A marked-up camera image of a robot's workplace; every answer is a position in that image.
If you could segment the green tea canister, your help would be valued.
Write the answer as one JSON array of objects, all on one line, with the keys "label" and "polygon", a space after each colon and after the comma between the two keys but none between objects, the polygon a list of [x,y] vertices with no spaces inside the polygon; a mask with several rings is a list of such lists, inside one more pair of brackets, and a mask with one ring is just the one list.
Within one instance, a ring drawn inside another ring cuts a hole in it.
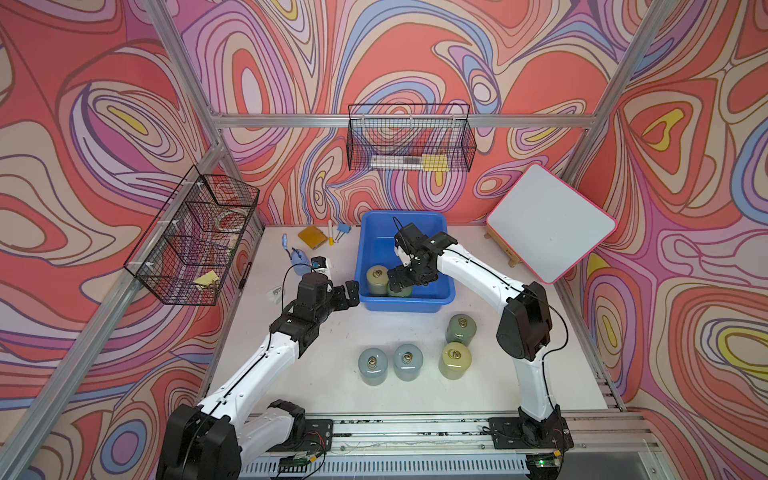
[{"label": "green tea canister", "polygon": [[447,343],[460,343],[469,346],[477,332],[475,320],[467,314],[455,314],[449,322],[445,333]]},{"label": "green tea canister", "polygon": [[396,298],[409,298],[412,295],[413,287],[401,287],[398,291],[392,289],[390,285],[387,286],[387,295]]}]

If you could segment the yellow-green tea canister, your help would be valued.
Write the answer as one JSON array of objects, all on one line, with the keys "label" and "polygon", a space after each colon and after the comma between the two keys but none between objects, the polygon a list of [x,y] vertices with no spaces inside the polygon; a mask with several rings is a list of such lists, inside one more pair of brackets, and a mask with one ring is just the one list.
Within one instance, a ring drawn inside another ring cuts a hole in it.
[{"label": "yellow-green tea canister", "polygon": [[388,295],[388,269],[382,265],[374,265],[366,272],[368,292],[371,296]]},{"label": "yellow-green tea canister", "polygon": [[460,342],[450,342],[442,350],[439,370],[446,379],[458,380],[466,374],[471,364],[469,348]]}]

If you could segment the yellow-green tea canister back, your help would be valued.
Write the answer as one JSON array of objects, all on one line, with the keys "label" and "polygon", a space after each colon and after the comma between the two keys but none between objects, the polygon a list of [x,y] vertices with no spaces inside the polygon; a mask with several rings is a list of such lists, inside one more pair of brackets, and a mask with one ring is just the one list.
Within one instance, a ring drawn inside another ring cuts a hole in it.
[{"label": "yellow-green tea canister back", "polygon": [[458,380],[466,374],[471,364],[469,348],[460,342],[450,342],[442,350],[439,370],[446,379]]}]

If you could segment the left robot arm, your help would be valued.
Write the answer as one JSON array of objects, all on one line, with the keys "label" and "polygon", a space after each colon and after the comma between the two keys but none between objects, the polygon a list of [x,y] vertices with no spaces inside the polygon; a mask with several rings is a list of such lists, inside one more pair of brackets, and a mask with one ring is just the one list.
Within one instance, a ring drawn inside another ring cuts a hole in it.
[{"label": "left robot arm", "polygon": [[244,464],[271,448],[301,442],[305,410],[290,401],[274,401],[256,420],[247,418],[281,373],[318,338],[328,317],[359,303],[357,281],[335,285],[322,272],[303,275],[296,298],[270,324],[256,352],[197,405],[182,405],[170,415],[155,477],[237,479]]}]

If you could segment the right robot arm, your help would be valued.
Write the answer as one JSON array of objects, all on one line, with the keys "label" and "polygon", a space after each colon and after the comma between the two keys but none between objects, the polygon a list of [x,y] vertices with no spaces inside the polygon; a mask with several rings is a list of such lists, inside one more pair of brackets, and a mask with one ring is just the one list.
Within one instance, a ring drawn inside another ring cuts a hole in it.
[{"label": "right robot arm", "polygon": [[387,272],[389,286],[427,286],[439,276],[450,277],[485,300],[499,315],[496,340],[513,359],[521,403],[521,441],[534,448],[573,447],[567,423],[548,388],[545,357],[550,343],[553,310],[546,289],[537,282],[523,284],[472,255],[454,237],[432,237],[413,223],[395,223],[394,252],[401,264]]}]

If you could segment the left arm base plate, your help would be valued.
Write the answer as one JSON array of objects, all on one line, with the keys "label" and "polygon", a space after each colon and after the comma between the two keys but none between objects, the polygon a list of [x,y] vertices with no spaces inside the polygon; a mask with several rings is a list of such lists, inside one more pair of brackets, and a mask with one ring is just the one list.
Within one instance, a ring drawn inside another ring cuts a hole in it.
[{"label": "left arm base plate", "polygon": [[324,452],[332,447],[334,421],[332,419],[309,419],[304,429],[292,433],[282,444],[271,447],[269,453],[277,452]]}]

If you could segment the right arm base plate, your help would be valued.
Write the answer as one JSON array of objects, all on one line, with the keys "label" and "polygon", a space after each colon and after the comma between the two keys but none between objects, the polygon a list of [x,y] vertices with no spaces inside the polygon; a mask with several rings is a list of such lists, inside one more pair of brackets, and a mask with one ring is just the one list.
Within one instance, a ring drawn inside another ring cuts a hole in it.
[{"label": "right arm base plate", "polygon": [[516,417],[491,417],[488,431],[497,450],[568,451],[574,447],[567,422],[558,411],[541,421],[524,412]]}]

